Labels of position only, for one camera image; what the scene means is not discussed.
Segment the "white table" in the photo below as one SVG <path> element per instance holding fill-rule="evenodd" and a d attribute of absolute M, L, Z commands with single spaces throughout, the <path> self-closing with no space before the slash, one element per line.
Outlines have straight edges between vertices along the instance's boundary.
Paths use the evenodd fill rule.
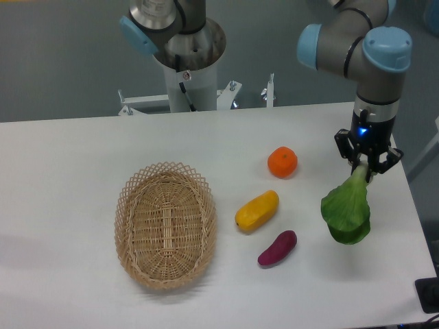
<path fill-rule="evenodd" d="M 349 175 L 334 134 L 351 103 L 0 124 L 0 328 L 349 328 L 423 321 L 414 281 L 435 276 L 401 164 L 368 187 L 371 233 L 336 243 L 320 200 Z M 266 159 L 291 147 L 293 178 Z M 114 242 L 119 192 L 140 168 L 183 162 L 217 204 L 215 257 L 185 289 L 134 282 Z M 275 218 L 251 235 L 234 215 L 268 189 Z M 284 230 L 277 267 L 258 255 Z"/>

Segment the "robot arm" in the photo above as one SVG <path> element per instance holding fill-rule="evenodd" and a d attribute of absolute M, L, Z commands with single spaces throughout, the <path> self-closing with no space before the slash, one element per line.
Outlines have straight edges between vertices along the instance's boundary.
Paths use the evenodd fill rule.
<path fill-rule="evenodd" d="M 150 54 L 164 51 L 176 34 L 195 33 L 205 23 L 205 0 L 130 0 L 128 17 L 120 25 L 137 50 Z M 142 50 L 142 44 L 148 47 Z"/>
<path fill-rule="evenodd" d="M 380 27 L 395 0 L 330 1 L 339 11 L 328 25 L 309 25 L 298 42 L 298 59 L 315 70 L 354 80 L 357 96 L 350 130 L 335 135 L 340 154 L 352 164 L 368 159 L 368 176 L 385 173 L 403 156 L 390 137 L 405 72 L 410 65 L 412 39 L 395 27 Z M 380 162 L 380 155 L 386 159 Z"/>

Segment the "screw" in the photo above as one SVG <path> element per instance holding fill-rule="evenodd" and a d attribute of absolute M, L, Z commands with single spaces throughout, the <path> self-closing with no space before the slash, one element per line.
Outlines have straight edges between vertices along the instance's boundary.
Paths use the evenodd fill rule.
<path fill-rule="evenodd" d="M 233 100 L 232 106 L 230 107 L 231 110 L 236 110 L 239 108 L 239 104 L 236 102 L 236 99 Z"/>
<path fill-rule="evenodd" d="M 183 73 L 183 79 L 190 80 L 191 79 L 191 73 L 189 71 L 185 71 Z"/>
<path fill-rule="evenodd" d="M 230 91 L 235 91 L 235 87 L 237 86 L 237 83 L 235 80 L 230 81 Z"/>
<path fill-rule="evenodd" d="M 263 102 L 266 102 L 266 101 L 267 101 L 267 88 L 264 88 L 264 89 L 261 91 L 261 100 L 262 100 Z M 273 92 L 273 101 L 276 101 L 276 92 L 275 92 L 275 91 Z"/>

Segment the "gray floor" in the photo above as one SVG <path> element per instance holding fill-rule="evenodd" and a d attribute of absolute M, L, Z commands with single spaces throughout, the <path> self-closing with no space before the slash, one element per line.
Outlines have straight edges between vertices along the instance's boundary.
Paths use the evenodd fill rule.
<path fill-rule="evenodd" d="M 128 2 L 0 3 L 0 122 L 114 116 L 118 89 L 126 97 L 165 94 L 160 68 L 131 49 L 119 31 Z M 439 38 L 423 27 L 424 2 L 399 1 L 386 24 L 414 40 L 394 128 L 405 167 L 436 134 L 439 116 Z M 325 0 L 207 0 L 207 14 L 227 35 L 219 87 L 241 82 L 241 107 L 262 106 L 259 93 L 271 72 L 278 106 L 354 100 L 355 83 L 296 60 L 303 28 L 335 15 Z M 427 239 L 439 239 L 439 156 L 410 188 Z"/>

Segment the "blue joint cap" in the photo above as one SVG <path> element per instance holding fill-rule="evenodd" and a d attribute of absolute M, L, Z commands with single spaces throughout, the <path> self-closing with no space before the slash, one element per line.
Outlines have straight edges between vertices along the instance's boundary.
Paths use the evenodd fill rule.
<path fill-rule="evenodd" d="M 317 42 L 322 24 L 310 24 L 302 31 L 297 44 L 297 59 L 300 63 L 317 70 Z"/>
<path fill-rule="evenodd" d="M 402 73 L 410 66 L 412 38 L 397 27 L 377 27 L 366 34 L 363 53 L 379 69 Z"/>
<path fill-rule="evenodd" d="M 119 26 L 125 39 L 139 53 L 149 56 L 158 51 L 156 45 L 130 19 L 122 17 Z"/>
<path fill-rule="evenodd" d="M 388 7 L 389 7 L 389 12 L 387 13 L 387 18 L 389 18 L 390 15 L 392 15 L 393 11 L 395 10 L 396 0 L 387 0 L 387 3 L 388 3 Z"/>

